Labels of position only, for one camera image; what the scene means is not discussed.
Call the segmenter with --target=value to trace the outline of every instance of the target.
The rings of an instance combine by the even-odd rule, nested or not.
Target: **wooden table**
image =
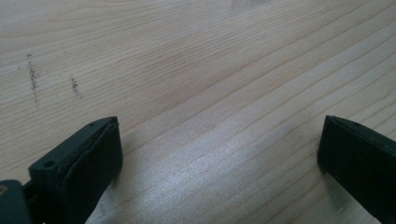
[[[328,114],[396,138],[395,3],[2,1],[0,177],[115,115],[89,223],[377,223],[316,155]]]

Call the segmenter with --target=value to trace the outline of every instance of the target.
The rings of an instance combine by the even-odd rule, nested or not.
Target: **pencil mark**
[[[82,95],[79,93],[79,89],[78,89],[78,84],[76,82],[76,80],[73,77],[70,77],[70,80],[72,81],[72,90],[73,93],[78,96],[79,98],[82,98]]]
[[[39,77],[39,74],[35,70],[35,65],[32,64],[32,61],[31,61],[32,54],[26,54],[26,57],[29,59],[28,68],[29,68],[30,81],[32,82],[32,91],[33,91],[33,95],[35,97],[35,103],[38,104],[37,94],[35,91],[37,90],[37,87],[38,87],[37,79]]]

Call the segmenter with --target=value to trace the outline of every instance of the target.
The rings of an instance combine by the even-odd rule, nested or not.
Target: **dark mark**
[[[26,57],[28,59],[30,59],[30,57],[32,57],[32,54],[26,54]],[[30,80],[32,82],[32,91],[33,91],[33,95],[35,96],[35,103],[37,104],[37,94],[36,94],[35,90],[38,87],[38,85],[37,85],[38,73],[35,70],[35,67],[31,61],[28,62],[28,67],[29,67]]]
[[[72,81],[73,92],[76,94],[76,96],[82,98],[82,95],[79,93],[78,84],[77,84],[76,80],[73,77],[70,77],[70,80]]]

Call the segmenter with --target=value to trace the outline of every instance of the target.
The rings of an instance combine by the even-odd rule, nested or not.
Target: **black object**
[[[327,116],[318,164],[381,223],[396,223],[396,142],[359,123]]]
[[[23,187],[0,181],[0,223],[85,223],[121,166],[117,117],[92,122],[33,163]]]

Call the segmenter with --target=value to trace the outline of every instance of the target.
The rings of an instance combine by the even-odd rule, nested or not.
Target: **wood grain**
[[[316,153],[328,114],[396,139],[395,4],[2,1],[0,177],[116,115],[89,223],[377,223]]]

